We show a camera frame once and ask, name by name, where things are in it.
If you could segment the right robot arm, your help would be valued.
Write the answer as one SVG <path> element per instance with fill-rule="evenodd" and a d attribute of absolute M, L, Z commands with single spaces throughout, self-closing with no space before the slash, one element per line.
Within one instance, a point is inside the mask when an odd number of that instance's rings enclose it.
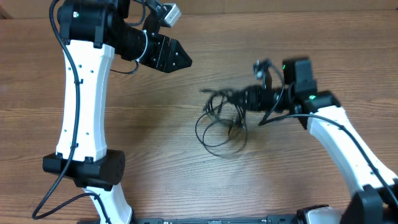
<path fill-rule="evenodd" d="M 262 85 L 229 96 L 245 111 L 263 111 L 259 125 L 297 118 L 327 151 L 350 193 L 345 209 L 329 205 L 301 208 L 278 223 L 397 223 L 397 174 L 387 168 L 355 130 L 345 109 L 330 91 L 318 91 L 308 57 L 282 62 L 282 87 L 273 88 L 270 60 L 256 62 L 253 72 Z"/>

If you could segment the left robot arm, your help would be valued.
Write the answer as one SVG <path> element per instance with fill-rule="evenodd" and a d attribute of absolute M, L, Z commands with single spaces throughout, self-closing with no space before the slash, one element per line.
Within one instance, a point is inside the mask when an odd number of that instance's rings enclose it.
<path fill-rule="evenodd" d="M 104 116 L 114 57 L 171 73 L 191 66 L 180 42 L 160 34 L 181 12 L 174 3 L 142 1 L 143 15 L 128 23 L 129 1 L 54 1 L 50 23 L 65 57 L 60 138 L 43 170 L 69 178 L 90 197 L 100 223 L 134 223 L 121 187 L 126 157 L 107 147 Z"/>

